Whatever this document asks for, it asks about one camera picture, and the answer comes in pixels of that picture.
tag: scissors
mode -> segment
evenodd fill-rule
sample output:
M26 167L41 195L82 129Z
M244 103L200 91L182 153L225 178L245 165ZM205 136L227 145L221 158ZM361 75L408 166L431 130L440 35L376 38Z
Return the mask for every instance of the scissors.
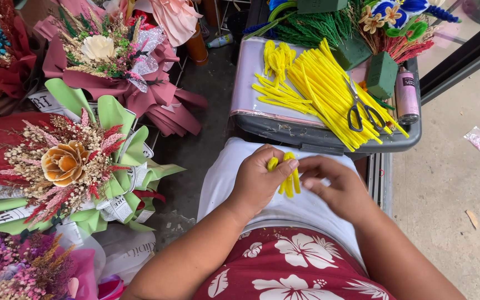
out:
M369 105L366 105L362 99L360 99L357 95L357 90L356 90L356 87L355 87L355 84L353 82L353 80L351 78L349 78L349 80L351 80L351 82L348 82L346 77L342 74L342 77L343 77L343 80L346 82L347 84L347 87L349 88L349 91L351 92L351 95L353 96L353 106L351 106L351 108L349 109L349 112L347 112L347 124L349 126L349 129L351 129L352 131L356 131L358 133L360 133L364 128L362 126L362 118L361 118L361 113L358 111L358 107L357 107L357 103L361 103L362 106L364 107L364 110L366 111L366 113L368 114L368 119L370 120L371 124L373 125L373 127L375 127L375 129L378 131L378 130L382 130L384 129L384 127L386 127L386 122L384 121L384 119L381 117L381 115L379 114L378 111L375 110L375 108L369 106ZM353 126L353 123L351 121L351 113L354 112L355 113L355 116L357 117L357 123L358 123L358 127L354 127ZM377 125L377 122L375 121L375 119L372 117L372 114L379 120L379 122L381 123L381 126L378 126Z

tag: spray can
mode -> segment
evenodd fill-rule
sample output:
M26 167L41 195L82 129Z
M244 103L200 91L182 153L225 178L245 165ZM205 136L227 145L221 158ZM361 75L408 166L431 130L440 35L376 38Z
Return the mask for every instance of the spray can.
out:
M410 125L420 119L420 107L416 97L414 74L401 67L396 77L397 121Z
M233 35L228 34L228 35L223 35L215 38L213 41L210 43L207 43L207 47L209 48L219 48L223 45L227 45L233 42Z

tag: hand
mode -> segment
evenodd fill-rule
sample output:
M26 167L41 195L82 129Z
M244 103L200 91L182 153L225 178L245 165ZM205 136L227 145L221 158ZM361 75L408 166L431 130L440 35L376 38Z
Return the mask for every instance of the hand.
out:
M350 168L324 156L310 156L299 160L300 180L303 186L317 194L340 218L358 224L368 218L377 205L372 201L363 181ZM330 186L321 183L331 181Z
M224 202L232 205L251 220L271 201L277 188L297 168L297 160L283 162L284 152L265 144L255 150L240 165L235 186ZM279 165L268 171L268 161L276 157Z

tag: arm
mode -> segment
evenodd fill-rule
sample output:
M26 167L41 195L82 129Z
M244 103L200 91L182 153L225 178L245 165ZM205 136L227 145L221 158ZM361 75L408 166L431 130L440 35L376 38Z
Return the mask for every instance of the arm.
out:
M297 160L268 172L273 157L284 153L264 145L238 170L231 195L183 236L149 260L131 281L121 300L186 300L218 269L243 228L270 202L273 194L298 166Z
M368 195L349 168L322 156L300 160L303 186L319 195L355 228L366 269L394 297L405 300L463 300L465 297L410 242ZM329 187L320 178L331 181Z

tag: orange wooden rose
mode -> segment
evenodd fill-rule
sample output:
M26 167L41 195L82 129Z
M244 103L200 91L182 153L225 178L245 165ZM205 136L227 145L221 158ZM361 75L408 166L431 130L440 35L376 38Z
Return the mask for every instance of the orange wooden rose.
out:
M60 187L76 183L84 176L83 166L89 155L90 152L84 150L81 142L76 140L52 147L42 156L44 176Z

